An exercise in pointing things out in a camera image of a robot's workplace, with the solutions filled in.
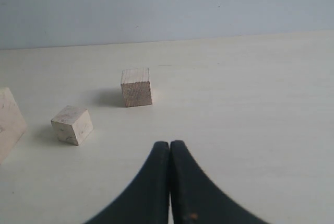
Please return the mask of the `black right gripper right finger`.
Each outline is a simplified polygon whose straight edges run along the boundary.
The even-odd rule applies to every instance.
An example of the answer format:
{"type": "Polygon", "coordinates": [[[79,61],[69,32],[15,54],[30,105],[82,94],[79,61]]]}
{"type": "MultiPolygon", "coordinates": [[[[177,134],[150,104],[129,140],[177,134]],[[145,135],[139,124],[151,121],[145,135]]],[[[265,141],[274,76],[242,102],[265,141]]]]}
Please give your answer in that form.
{"type": "Polygon", "coordinates": [[[224,194],[182,140],[170,144],[170,194],[174,223],[266,223],[224,194]]]}

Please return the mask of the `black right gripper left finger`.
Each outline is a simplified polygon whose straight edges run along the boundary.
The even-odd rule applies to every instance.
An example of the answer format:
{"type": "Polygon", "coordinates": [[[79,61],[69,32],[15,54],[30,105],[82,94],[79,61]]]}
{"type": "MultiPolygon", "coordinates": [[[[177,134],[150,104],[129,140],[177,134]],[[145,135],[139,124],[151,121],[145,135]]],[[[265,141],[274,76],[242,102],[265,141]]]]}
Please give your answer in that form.
{"type": "Polygon", "coordinates": [[[155,142],[126,189],[87,223],[168,223],[169,144],[155,142]]]}

